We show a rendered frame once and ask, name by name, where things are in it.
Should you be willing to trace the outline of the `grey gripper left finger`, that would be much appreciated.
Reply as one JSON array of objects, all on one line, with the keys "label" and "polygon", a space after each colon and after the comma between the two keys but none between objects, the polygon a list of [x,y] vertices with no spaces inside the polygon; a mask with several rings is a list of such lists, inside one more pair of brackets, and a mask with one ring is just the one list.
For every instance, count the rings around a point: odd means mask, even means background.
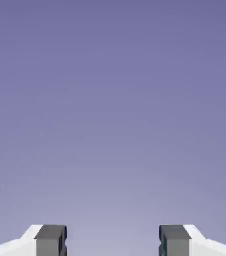
[{"label": "grey gripper left finger", "polygon": [[67,227],[32,224],[17,239],[0,244],[0,256],[67,256]]}]

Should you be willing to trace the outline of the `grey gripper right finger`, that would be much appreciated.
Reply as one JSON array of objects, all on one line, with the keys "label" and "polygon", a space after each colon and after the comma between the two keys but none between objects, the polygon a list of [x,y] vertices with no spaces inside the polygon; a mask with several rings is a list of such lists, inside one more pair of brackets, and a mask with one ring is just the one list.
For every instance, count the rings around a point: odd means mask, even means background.
[{"label": "grey gripper right finger", "polygon": [[226,245],[207,239],[193,224],[160,225],[158,256],[226,256]]}]

